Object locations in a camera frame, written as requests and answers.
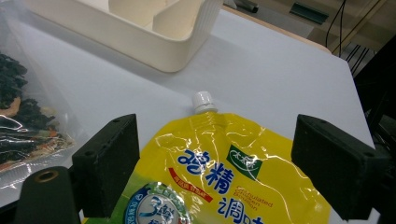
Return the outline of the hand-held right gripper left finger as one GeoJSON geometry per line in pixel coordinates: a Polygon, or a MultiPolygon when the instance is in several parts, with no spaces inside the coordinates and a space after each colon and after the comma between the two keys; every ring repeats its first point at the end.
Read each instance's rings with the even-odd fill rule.
{"type": "Polygon", "coordinates": [[[111,217],[138,160],[135,114],[111,120],[72,156],[85,217],[111,217]]]}

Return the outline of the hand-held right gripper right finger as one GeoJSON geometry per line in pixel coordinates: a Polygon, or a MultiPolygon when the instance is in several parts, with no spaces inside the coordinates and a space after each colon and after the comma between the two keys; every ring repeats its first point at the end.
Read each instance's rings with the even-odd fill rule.
{"type": "Polygon", "coordinates": [[[300,115],[291,160],[343,220],[372,210],[390,219],[390,156],[315,117],[300,115]]]}

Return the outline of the clear bag of dried seaweed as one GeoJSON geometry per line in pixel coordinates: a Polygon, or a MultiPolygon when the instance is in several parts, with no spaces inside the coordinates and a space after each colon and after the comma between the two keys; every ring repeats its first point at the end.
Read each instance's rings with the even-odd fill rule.
{"type": "Polygon", "coordinates": [[[0,4],[0,189],[71,165],[78,133],[55,82],[36,59],[20,10],[0,4]]]}

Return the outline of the yellow spout pouch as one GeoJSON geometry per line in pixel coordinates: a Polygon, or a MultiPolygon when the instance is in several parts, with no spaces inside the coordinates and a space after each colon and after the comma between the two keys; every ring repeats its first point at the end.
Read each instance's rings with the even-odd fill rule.
{"type": "Polygon", "coordinates": [[[141,151],[109,218],[83,224],[327,224],[331,207],[293,164],[292,142],[209,93],[194,115],[163,126],[141,151]]]}

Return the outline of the cream plastic storage box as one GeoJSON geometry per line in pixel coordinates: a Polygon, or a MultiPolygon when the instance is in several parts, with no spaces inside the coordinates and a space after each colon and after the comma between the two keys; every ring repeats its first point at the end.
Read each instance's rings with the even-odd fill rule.
{"type": "Polygon", "coordinates": [[[208,39],[223,0],[22,0],[36,15],[163,72],[208,39]]]}

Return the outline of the wooden desk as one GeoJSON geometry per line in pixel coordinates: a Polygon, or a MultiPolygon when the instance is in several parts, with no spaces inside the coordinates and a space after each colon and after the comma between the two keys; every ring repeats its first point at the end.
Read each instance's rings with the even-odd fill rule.
{"type": "Polygon", "coordinates": [[[396,0],[225,0],[224,8],[335,55],[352,44],[378,51],[396,36],[396,0]],[[329,18],[319,25],[290,14],[295,2],[329,18]]]}

